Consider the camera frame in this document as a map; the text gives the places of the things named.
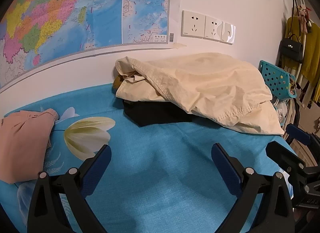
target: blue plastic basket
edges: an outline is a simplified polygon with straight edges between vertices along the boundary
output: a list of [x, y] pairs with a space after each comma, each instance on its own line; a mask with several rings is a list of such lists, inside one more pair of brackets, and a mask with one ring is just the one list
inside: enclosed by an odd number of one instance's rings
[[296, 80], [295, 76], [266, 61], [260, 61], [259, 71], [274, 96], [282, 100], [297, 97], [295, 91], [292, 95], [289, 90], [290, 78]]

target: map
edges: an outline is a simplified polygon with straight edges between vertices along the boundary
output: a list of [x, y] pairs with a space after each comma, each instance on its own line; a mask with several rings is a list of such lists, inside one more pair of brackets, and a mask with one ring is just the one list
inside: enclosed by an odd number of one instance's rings
[[0, 22], [0, 88], [52, 60], [166, 42], [170, 0], [14, 0]]

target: screw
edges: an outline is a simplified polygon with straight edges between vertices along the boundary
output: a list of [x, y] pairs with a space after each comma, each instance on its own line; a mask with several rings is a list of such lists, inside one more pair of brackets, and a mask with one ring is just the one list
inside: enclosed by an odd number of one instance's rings
[[250, 174], [250, 175], [252, 175], [252, 174], [254, 174], [254, 169], [248, 167], [248, 168], [245, 169], [245, 172]]
[[46, 172], [41, 172], [40, 175], [39, 175], [39, 177], [40, 177], [41, 179], [45, 178], [46, 176], [47, 176], [47, 173], [46, 173]]
[[283, 174], [282, 174], [281, 172], [276, 172], [276, 176], [277, 176], [279, 179], [282, 179]]
[[71, 175], [76, 174], [77, 171], [78, 171], [77, 168], [71, 168], [71, 169], [69, 170], [69, 174], [71, 174]]

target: electrical outlet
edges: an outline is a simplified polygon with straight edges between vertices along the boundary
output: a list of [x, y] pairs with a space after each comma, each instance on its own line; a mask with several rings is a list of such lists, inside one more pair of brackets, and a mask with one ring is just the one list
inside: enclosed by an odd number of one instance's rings
[[203, 38], [204, 23], [204, 15], [183, 10], [181, 35], [186, 37]]
[[221, 40], [223, 21], [206, 16], [204, 38], [208, 40]]
[[235, 42], [236, 26], [224, 22], [222, 25], [221, 42], [233, 44]]

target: pink clothing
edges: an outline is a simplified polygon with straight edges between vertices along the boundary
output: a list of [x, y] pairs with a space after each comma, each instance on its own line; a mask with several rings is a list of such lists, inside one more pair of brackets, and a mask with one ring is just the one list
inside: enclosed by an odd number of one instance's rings
[[0, 119], [0, 180], [35, 180], [43, 170], [44, 155], [58, 114], [20, 111]]

